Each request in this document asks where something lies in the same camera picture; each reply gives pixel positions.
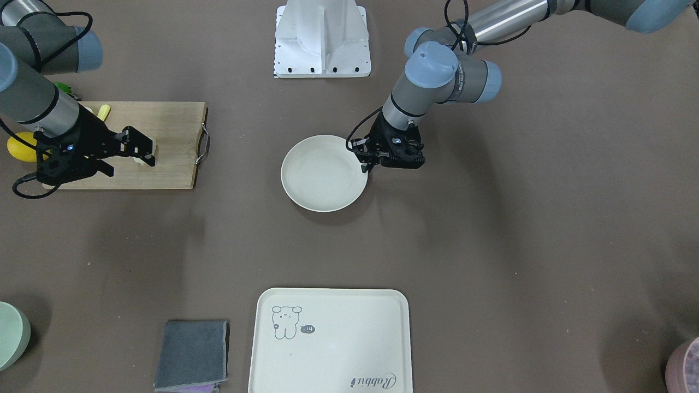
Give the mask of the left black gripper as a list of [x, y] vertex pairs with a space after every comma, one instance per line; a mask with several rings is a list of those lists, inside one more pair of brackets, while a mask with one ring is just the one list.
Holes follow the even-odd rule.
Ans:
[[411, 123], [405, 130], [397, 129], [384, 115], [377, 115], [369, 134], [363, 138], [347, 139], [346, 147], [359, 160], [364, 174], [376, 166], [419, 169], [426, 162], [418, 127]]

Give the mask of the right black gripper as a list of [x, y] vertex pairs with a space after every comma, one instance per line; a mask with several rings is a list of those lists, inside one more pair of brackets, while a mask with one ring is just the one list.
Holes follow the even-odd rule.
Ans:
[[37, 181], [60, 186], [94, 176], [97, 172], [113, 177], [115, 169], [103, 161], [109, 157], [143, 157], [151, 153], [151, 139], [132, 126], [117, 134], [97, 116], [78, 105], [78, 118], [67, 132], [49, 137], [35, 130], [37, 140]]

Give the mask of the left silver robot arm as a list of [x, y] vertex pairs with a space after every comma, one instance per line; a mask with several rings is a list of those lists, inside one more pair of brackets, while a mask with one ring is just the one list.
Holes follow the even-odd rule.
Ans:
[[669, 25], [696, 1], [497, 1], [440, 29], [415, 29], [407, 37], [404, 72], [370, 131], [348, 136], [346, 148], [368, 174], [375, 166], [419, 169], [426, 159], [418, 125], [434, 104], [489, 102], [499, 94], [502, 74], [493, 62], [475, 58], [479, 48], [521, 37], [553, 15], [586, 11], [629, 31], [653, 33]]

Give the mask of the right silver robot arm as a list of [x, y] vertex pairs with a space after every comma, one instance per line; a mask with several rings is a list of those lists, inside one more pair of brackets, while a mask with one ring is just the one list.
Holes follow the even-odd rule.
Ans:
[[154, 142], [133, 127], [105, 122], [60, 90], [48, 75], [102, 65], [103, 48], [90, 26], [66, 25], [43, 1], [2, 2], [2, 115], [33, 132], [37, 169], [30, 179], [61, 186], [102, 172], [105, 159], [135, 157], [155, 166]]

